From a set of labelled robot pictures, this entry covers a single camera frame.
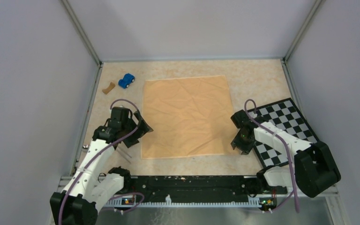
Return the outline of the orange cloth napkin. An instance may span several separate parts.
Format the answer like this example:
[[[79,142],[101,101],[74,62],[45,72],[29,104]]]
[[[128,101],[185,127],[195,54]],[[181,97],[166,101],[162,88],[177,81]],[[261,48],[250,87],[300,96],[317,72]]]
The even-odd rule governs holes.
[[[225,76],[147,81],[142,115],[153,131],[142,138],[141,156],[233,155],[233,113]]]

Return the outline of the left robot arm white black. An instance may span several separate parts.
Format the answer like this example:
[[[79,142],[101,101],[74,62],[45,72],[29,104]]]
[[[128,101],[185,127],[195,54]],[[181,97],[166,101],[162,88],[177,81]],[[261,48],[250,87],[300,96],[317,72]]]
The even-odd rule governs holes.
[[[110,118],[95,129],[85,158],[71,180],[50,198],[55,224],[94,225],[100,210],[115,193],[129,192],[132,186],[129,178],[113,173],[99,182],[98,176],[118,144],[129,148],[152,131],[139,110],[113,107]]]

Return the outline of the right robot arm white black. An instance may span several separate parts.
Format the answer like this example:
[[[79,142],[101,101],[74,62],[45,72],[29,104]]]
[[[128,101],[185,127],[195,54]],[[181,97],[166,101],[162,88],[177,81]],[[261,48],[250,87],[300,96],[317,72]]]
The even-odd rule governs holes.
[[[231,116],[239,130],[231,142],[233,149],[248,153],[256,143],[262,143],[284,154],[289,167],[269,166],[260,173],[256,187],[269,193],[274,187],[297,188],[314,198],[338,183],[342,176],[329,146],[321,141],[299,139],[278,128],[262,116],[252,116],[240,110]]]

